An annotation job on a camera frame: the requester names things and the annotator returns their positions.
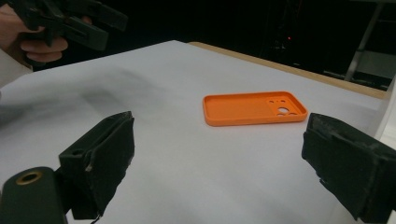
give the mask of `finger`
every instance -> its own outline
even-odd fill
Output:
[[[67,49],[67,41],[62,37],[56,37],[52,40],[52,45],[49,47],[43,40],[23,40],[21,42],[21,49],[31,53],[52,53],[63,51]]]
[[[32,53],[27,52],[26,57],[29,59],[40,62],[40,63],[50,63],[57,61],[62,58],[62,53],[59,52],[52,52],[52,53]]]
[[[87,16],[83,16],[81,18],[83,21],[87,22],[88,24],[92,24],[92,19],[90,17]]]
[[[14,9],[9,5],[0,7],[0,21],[2,23],[1,30],[13,31],[14,33],[35,33],[40,32],[44,28],[40,27],[36,31],[29,30],[23,23],[20,17],[15,13]]]

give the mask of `phone case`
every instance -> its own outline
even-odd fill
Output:
[[[204,113],[211,126],[295,122],[305,120],[308,114],[287,91],[207,95]]]

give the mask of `wooden table edge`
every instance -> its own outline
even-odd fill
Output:
[[[211,45],[207,45],[205,43],[202,42],[189,42],[190,45],[193,45],[195,47],[199,47],[202,49],[208,49],[208,50],[212,50],[215,51],[217,53],[221,53],[224,55],[228,55],[231,57],[235,57],[237,59],[241,59],[247,62],[251,62],[251,63],[256,63],[256,64],[260,64],[260,65],[264,65],[267,67],[271,67],[271,68],[275,68],[277,70],[281,70],[287,73],[291,73],[300,77],[306,77],[306,78],[310,78],[322,83],[326,83],[329,85],[333,85],[345,90],[349,90],[349,91],[354,91],[354,92],[358,92],[364,95],[368,95],[368,96],[372,96],[374,98],[378,98],[378,99],[384,99],[385,98],[385,91],[381,91],[381,90],[377,90],[374,88],[370,88],[370,87],[366,87],[366,86],[362,86],[356,83],[352,83],[352,82],[348,82],[348,81],[344,81],[344,80],[340,80],[337,78],[333,78],[333,77],[326,77],[317,73],[312,73],[312,72],[308,72],[305,71],[303,69],[299,69],[299,68],[294,68],[294,67],[290,67],[287,66],[285,64],[281,64],[281,63],[274,63],[274,62],[270,62],[264,59],[260,59],[260,58],[256,58],[253,56],[249,56],[243,53],[239,53],[239,52],[235,52],[229,49],[222,49],[219,47],[215,47],[215,46],[211,46]]]

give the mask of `white table surface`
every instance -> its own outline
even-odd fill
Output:
[[[301,158],[307,120],[211,127],[208,94],[290,91],[365,131],[381,101],[170,41],[21,77],[2,89],[0,184],[107,116],[134,115],[135,156],[101,224],[326,223],[336,199]],[[69,223],[77,221],[68,215]]]

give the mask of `human hand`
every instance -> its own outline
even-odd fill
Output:
[[[0,49],[10,55],[19,63],[26,64],[24,54],[33,61],[49,63],[62,58],[62,51],[67,49],[67,41],[62,37],[56,37],[51,47],[43,40],[29,40],[23,38],[23,33],[38,33],[44,28],[36,31],[29,30],[21,18],[9,5],[0,7]]]

